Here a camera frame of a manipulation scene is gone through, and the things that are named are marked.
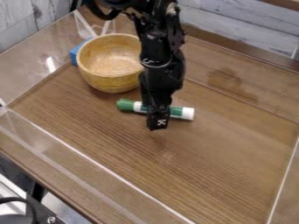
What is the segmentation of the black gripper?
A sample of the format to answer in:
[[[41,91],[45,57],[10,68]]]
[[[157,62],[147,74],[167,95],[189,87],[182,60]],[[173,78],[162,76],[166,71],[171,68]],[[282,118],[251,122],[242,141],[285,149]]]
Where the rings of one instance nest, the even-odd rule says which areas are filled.
[[[183,88],[186,59],[182,51],[173,55],[173,61],[163,68],[146,68],[139,75],[143,107],[147,113],[147,127],[151,131],[169,127],[173,94]]]

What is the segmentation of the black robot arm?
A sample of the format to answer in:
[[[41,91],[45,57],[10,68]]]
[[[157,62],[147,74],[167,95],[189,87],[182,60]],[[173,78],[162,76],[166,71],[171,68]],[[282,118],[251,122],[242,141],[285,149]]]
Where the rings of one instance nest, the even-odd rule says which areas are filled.
[[[94,15],[113,20],[127,15],[142,44],[139,75],[147,128],[163,130],[171,119],[174,93],[183,88],[186,62],[185,30],[178,0],[87,0]]]

